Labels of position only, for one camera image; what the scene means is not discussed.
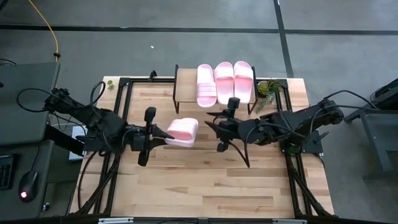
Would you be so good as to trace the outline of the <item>black equipment box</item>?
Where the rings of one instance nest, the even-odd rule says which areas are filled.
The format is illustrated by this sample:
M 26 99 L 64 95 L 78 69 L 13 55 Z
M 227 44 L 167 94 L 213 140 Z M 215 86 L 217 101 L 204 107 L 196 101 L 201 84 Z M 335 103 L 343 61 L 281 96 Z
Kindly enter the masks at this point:
M 398 110 L 398 78 L 377 89 L 370 100 L 381 110 Z

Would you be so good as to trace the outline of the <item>grey side table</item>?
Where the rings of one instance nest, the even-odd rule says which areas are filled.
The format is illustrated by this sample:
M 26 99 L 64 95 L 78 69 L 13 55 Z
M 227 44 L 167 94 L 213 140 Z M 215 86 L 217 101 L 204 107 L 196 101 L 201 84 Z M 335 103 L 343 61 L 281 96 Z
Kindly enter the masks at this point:
M 360 119 L 368 141 L 375 150 L 381 170 L 363 177 L 364 181 L 398 179 L 388 153 L 398 153 L 398 111 L 358 108 L 344 118 L 345 123 Z

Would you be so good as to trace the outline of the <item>dark grey desk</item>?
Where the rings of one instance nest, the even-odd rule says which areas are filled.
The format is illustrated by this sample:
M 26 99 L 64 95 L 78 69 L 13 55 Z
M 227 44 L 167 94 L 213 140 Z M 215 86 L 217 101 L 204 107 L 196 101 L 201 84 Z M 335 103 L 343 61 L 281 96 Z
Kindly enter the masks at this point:
M 48 114 L 41 109 L 59 70 L 57 62 L 0 66 L 0 155 L 15 155 L 12 187 L 0 190 L 0 222 L 37 218 L 42 211 L 56 146 L 44 139 Z M 39 173 L 37 196 L 25 203 L 19 182 L 31 170 Z

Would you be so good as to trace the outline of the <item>black computer mouse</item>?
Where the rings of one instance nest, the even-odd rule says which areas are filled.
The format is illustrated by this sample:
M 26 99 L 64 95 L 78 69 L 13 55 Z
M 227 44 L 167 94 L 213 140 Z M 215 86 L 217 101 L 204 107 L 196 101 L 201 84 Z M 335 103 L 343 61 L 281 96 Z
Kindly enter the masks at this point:
M 26 172 L 19 182 L 19 198 L 22 202 L 28 203 L 33 201 L 37 196 L 39 173 L 31 170 Z

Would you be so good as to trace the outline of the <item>wooden shelf black metal frame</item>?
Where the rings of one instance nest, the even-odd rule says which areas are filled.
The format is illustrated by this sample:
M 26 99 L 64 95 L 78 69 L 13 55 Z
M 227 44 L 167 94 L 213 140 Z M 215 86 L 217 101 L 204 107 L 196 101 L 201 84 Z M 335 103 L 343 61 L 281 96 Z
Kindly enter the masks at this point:
M 259 96 L 257 92 L 257 79 L 255 67 L 251 67 L 253 72 L 253 83 L 252 93 L 250 102 L 247 104 L 248 115 L 254 111 L 254 107 L 257 105 Z M 179 114 L 180 103 L 196 103 L 196 82 L 197 82 L 197 70 L 195 68 L 179 68 L 179 65 L 175 65 L 174 72 L 174 92 L 173 102 L 175 112 Z

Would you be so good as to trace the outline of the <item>black aluminium table frame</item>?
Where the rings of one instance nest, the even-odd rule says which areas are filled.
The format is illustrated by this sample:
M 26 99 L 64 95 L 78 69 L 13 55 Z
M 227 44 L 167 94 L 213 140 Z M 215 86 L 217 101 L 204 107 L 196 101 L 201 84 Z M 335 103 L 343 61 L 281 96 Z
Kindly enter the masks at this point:
M 214 131 L 205 124 L 211 117 L 196 103 L 173 102 L 173 77 L 104 77 L 115 88 L 105 90 L 99 106 L 117 109 L 129 123 L 144 124 L 145 110 L 153 106 L 154 123 L 166 129 L 177 118 L 199 122 L 191 148 L 159 146 L 148 164 L 137 164 L 138 154 L 126 149 L 115 182 L 105 190 L 90 213 L 106 217 L 133 217 L 135 222 L 183 224 L 207 219 L 242 223 L 246 218 L 293 218 L 292 190 L 286 159 L 277 143 L 266 146 L 233 141 L 218 152 Z

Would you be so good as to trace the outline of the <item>pink rubber slide sandal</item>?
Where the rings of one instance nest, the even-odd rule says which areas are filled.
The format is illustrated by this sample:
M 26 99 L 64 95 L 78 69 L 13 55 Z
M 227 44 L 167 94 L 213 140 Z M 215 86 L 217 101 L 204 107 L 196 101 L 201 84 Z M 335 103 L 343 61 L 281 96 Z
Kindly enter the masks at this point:
M 251 99 L 253 86 L 253 70 L 245 61 L 237 61 L 234 70 L 234 96 L 240 99 L 241 103 L 248 104 Z
M 230 62 L 221 62 L 214 70 L 218 103 L 227 105 L 234 96 L 234 70 Z
M 195 118 L 175 119 L 167 128 L 167 134 L 174 138 L 166 138 L 165 142 L 169 145 L 192 147 L 198 131 L 198 120 Z
M 217 101 L 216 83 L 213 70 L 208 64 L 197 68 L 197 104 L 201 108 L 212 107 Z

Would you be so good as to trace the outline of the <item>silver metal bracket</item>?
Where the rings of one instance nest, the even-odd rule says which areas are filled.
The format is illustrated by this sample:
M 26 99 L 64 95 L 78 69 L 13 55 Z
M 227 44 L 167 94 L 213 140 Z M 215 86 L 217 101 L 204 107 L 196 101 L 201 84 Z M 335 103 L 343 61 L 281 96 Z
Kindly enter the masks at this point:
M 134 223 L 133 217 L 100 218 L 98 224 L 131 224 Z
M 278 218 L 278 219 L 273 219 L 272 224 L 308 224 L 308 223 L 306 220 Z

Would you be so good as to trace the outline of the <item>black diagonal strut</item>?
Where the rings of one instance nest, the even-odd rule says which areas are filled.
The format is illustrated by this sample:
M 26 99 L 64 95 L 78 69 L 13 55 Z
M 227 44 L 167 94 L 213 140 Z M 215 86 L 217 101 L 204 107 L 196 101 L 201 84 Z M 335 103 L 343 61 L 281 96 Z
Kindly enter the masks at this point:
M 76 155 L 83 155 L 84 144 L 82 142 L 72 138 L 71 136 L 68 136 L 49 124 L 46 125 L 44 139 L 52 140 L 58 147 L 62 147 Z

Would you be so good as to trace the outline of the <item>green succulent in pot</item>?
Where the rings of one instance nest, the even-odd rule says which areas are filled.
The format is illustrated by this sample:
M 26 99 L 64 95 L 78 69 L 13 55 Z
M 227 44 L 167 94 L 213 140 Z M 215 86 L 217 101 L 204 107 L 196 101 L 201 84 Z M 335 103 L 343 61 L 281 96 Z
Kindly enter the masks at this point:
M 259 114 L 267 105 L 270 105 L 280 89 L 282 84 L 277 80 L 261 81 L 257 85 L 257 94 L 260 104 L 257 105 L 256 113 Z

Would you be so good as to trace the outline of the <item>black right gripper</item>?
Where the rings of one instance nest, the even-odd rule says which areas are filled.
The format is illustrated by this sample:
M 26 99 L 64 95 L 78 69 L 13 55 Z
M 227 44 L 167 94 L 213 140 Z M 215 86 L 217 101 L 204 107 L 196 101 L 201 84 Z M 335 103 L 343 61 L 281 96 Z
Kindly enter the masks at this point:
M 265 140 L 265 127 L 261 127 L 257 119 L 240 120 L 235 118 L 235 112 L 239 107 L 240 99 L 232 97 L 228 100 L 228 108 L 222 112 L 207 112 L 216 118 L 224 118 L 218 124 L 205 121 L 221 140 L 217 146 L 218 152 L 224 152 L 229 148 L 229 142 L 238 139 L 246 144 L 260 144 Z

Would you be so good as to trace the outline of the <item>black keyboard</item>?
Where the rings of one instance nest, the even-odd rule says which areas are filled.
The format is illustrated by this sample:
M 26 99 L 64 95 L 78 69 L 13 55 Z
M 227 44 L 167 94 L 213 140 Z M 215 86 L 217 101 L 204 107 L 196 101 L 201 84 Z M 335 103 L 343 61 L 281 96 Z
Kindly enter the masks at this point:
M 0 190 L 12 187 L 14 159 L 14 154 L 0 155 Z

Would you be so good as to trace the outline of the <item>white box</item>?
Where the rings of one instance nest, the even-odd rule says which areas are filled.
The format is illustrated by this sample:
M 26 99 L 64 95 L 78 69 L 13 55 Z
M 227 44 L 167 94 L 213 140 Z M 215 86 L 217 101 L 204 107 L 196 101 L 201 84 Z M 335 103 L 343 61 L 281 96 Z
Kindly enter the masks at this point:
M 77 136 L 82 136 L 86 133 L 87 129 L 85 126 L 79 127 L 79 126 L 74 126 L 72 128 L 72 138 L 76 139 Z M 79 156 L 78 154 L 74 154 L 72 152 L 69 153 L 68 160 L 69 161 L 79 161 L 84 158 L 84 156 L 87 154 L 86 151 L 82 152 L 82 156 Z

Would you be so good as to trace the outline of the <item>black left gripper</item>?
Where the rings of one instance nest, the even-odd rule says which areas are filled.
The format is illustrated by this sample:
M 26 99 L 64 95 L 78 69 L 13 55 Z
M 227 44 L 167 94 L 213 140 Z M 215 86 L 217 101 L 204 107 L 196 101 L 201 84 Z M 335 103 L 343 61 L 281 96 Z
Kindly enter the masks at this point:
M 149 160 L 151 147 L 167 145 L 164 139 L 174 139 L 165 131 L 154 125 L 153 119 L 156 114 L 156 108 L 148 107 L 145 111 L 145 126 L 131 126 L 123 135 L 123 146 L 130 145 L 131 151 L 139 151 L 137 163 L 140 166 L 146 166 Z

